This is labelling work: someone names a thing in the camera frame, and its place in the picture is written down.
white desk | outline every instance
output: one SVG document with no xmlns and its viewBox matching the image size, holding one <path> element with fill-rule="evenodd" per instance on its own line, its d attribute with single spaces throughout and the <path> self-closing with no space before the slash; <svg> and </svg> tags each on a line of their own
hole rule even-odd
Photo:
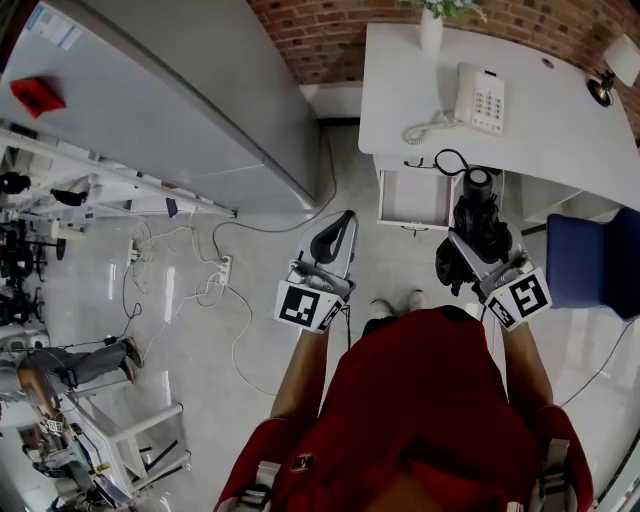
<svg viewBox="0 0 640 512">
<path fill-rule="evenodd" d="M 453 148 L 469 163 L 525 175 L 525 217 L 581 191 L 640 210 L 640 156 L 615 92 L 614 105 L 603 108 L 587 91 L 585 73 L 574 66 L 519 44 L 460 30 L 445 29 L 441 52 L 430 59 L 420 48 L 418 30 L 397 24 L 367 28 L 359 146 L 374 155 L 381 178 L 381 171 L 393 171 L 387 176 L 394 180 L 391 192 L 402 188 L 396 187 L 397 173 L 416 172 L 404 166 L 405 160 L 424 157 L 427 165 L 441 149 Z M 504 135 L 459 126 L 433 130 L 423 144 L 407 145 L 401 138 L 404 128 L 454 107 L 458 62 L 505 80 Z M 565 186 L 548 184 L 550 188 L 535 178 Z M 381 214 L 383 202 L 381 197 Z"/>
</svg>

white telephone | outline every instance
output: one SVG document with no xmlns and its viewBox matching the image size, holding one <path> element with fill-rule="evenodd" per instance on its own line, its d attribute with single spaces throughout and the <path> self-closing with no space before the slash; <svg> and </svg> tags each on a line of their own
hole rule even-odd
<svg viewBox="0 0 640 512">
<path fill-rule="evenodd" d="M 502 135 L 504 130 L 504 80 L 466 62 L 458 64 L 458 96 L 453 115 L 449 110 L 424 124 L 410 126 L 402 132 L 407 144 L 422 144 L 429 130 L 454 128 L 459 123 L 489 133 Z"/>
</svg>

man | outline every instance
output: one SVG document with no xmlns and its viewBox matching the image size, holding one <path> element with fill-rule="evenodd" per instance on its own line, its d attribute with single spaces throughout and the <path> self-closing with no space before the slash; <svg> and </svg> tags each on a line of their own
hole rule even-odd
<svg viewBox="0 0 640 512">
<path fill-rule="evenodd" d="M 53 405 L 54 396 L 118 369 L 133 382 L 127 357 L 138 368 L 143 366 L 133 340 L 107 338 L 105 342 L 107 346 L 95 352 L 72 353 L 51 347 L 34 350 L 18 363 L 0 361 L 0 401 L 27 401 L 42 407 L 51 419 L 61 421 L 61 414 Z"/>
<path fill-rule="evenodd" d="M 303 331 L 216 510 L 586 511 L 586 459 L 528 326 L 502 333 L 507 399 L 482 324 L 425 303 L 401 319 L 372 303 L 319 415 L 328 334 Z"/>
</svg>

floor tile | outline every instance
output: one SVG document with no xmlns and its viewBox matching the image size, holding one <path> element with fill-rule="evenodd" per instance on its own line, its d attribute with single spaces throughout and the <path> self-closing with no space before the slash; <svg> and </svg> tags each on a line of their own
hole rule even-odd
<svg viewBox="0 0 640 512">
<path fill-rule="evenodd" d="M 352 295 L 352 342 L 360 338 L 368 319 L 368 306 L 385 298 L 400 312 L 407 308 L 408 294 L 420 288 L 435 306 L 455 304 L 464 308 L 477 298 L 465 285 L 459 297 L 443 287 L 435 272 L 435 253 L 446 233 L 407 232 L 376 224 L 378 184 L 370 156 L 357 149 L 357 129 L 329 131 L 338 192 L 325 213 L 350 208 L 359 219 L 356 257 L 351 268 L 357 288 Z M 331 193 L 329 159 L 322 159 L 322 178 Z M 507 180 L 505 196 L 515 194 Z M 287 229 L 309 215 L 244 215 L 238 222 L 267 229 Z M 180 216 L 177 220 L 99 219 L 84 242 L 71 242 L 67 255 L 57 262 L 50 254 L 47 280 L 42 290 L 44 316 L 52 341 L 57 345 L 95 341 L 120 335 L 127 323 L 122 308 L 122 279 L 130 234 L 166 233 L 191 225 L 198 234 L 204 260 L 215 257 L 211 234 L 224 222 L 213 215 Z M 284 374 L 294 348 L 297 329 L 272 319 L 278 280 L 284 279 L 287 263 L 295 255 L 297 240 L 305 229 L 266 234 L 224 226 L 216 241 L 224 254 L 234 258 L 231 287 L 248 302 L 253 318 L 235 350 L 236 364 L 255 386 L 273 393 Z M 544 265 L 544 234 L 529 237 L 527 246 L 538 265 Z M 153 256 L 135 268 L 136 282 L 128 275 L 125 299 L 132 311 L 142 306 L 129 333 L 143 351 L 151 346 L 139 381 L 104 404 L 120 421 L 144 413 L 146 407 L 171 400 L 184 405 L 175 429 L 154 441 L 160 446 L 172 436 L 180 437 L 192 453 L 190 465 L 154 486 L 151 507 L 157 510 L 211 510 L 229 471 L 251 431 L 268 416 L 272 398 L 242 380 L 231 359 L 233 340 L 248 320 L 243 302 L 226 291 L 215 308 L 198 306 L 194 299 L 164 327 L 165 316 L 174 316 L 184 297 L 216 272 L 215 265 L 194 255 L 189 230 L 182 229 L 155 240 Z M 173 296 L 167 297 L 167 270 L 173 268 Z M 212 304 L 219 287 L 213 286 L 202 301 Z M 487 344 L 504 379 L 504 350 L 500 330 L 490 312 L 484 318 Z M 546 311 L 531 325 L 542 360 L 549 373 L 557 403 L 568 399 L 607 359 L 621 322 L 608 310 Z M 580 435 L 594 475 L 596 491 L 604 487 L 640 425 L 640 327 L 630 329 L 605 369 L 566 410 Z M 347 350 L 347 327 L 342 315 L 333 323 L 328 353 L 327 385 L 341 355 Z"/>
</svg>

white sneaker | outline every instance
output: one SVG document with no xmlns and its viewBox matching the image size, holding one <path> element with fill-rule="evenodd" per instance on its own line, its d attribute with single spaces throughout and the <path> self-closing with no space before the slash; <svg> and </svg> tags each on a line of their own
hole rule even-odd
<svg viewBox="0 0 640 512">
<path fill-rule="evenodd" d="M 413 290 L 409 295 L 409 312 L 412 313 L 418 309 L 429 309 L 427 294 L 422 290 Z"/>
<path fill-rule="evenodd" d="M 389 316 L 396 314 L 386 300 L 376 299 L 369 305 L 369 320 L 380 320 Z"/>
</svg>

